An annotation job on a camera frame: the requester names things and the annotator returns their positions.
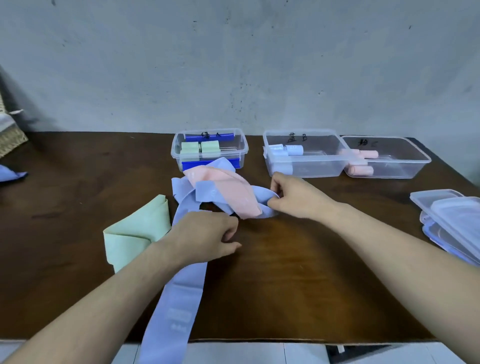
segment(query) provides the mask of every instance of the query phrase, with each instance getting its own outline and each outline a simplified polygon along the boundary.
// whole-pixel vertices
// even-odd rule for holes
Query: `stacked container lids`
[[[423,231],[436,244],[469,263],[480,265],[480,198],[454,190],[413,192],[423,213]]]

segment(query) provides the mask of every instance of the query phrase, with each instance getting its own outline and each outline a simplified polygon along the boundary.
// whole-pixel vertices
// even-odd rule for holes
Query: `brown wooden tabletop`
[[[28,171],[0,184],[0,339],[27,339],[113,275],[102,231],[158,194],[177,203],[170,156],[173,135],[31,133],[0,163]],[[269,187],[262,138],[237,172]],[[308,181],[332,198],[428,241],[413,191],[478,189],[431,157],[412,180],[335,178]],[[281,340],[380,343],[432,340],[356,254],[323,226],[279,215],[241,220],[243,248],[208,264],[191,341]],[[140,342],[159,295],[128,340]]]

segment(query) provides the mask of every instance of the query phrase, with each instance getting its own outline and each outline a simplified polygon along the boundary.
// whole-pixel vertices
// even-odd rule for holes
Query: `gray concrete wall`
[[[414,136],[480,179],[478,0],[0,0],[34,130]]]

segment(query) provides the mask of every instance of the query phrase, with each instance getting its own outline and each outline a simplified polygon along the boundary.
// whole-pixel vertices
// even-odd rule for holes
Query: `pink cloth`
[[[220,168],[197,166],[183,172],[194,187],[199,181],[214,181],[225,201],[241,218],[254,218],[262,214],[252,186],[240,175]]]

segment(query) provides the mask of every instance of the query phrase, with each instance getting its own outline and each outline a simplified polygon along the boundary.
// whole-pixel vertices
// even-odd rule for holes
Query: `clear plastic container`
[[[412,192],[410,199],[480,261],[480,199],[454,190]]]
[[[343,139],[330,129],[267,130],[263,137],[270,176],[280,171],[302,178],[336,177],[353,157]],[[274,145],[302,146],[303,153],[277,155],[270,148]]]
[[[180,153],[182,142],[207,142],[218,140],[220,152]],[[242,168],[248,143],[241,129],[186,130],[175,134],[172,142],[172,157],[177,160],[180,171],[206,165],[217,158],[227,158],[235,168]]]
[[[432,159],[407,138],[398,136],[344,135],[343,140],[351,149],[376,150],[377,159],[366,159],[373,167],[373,174],[368,176],[352,175],[357,178],[403,178],[409,179]]]

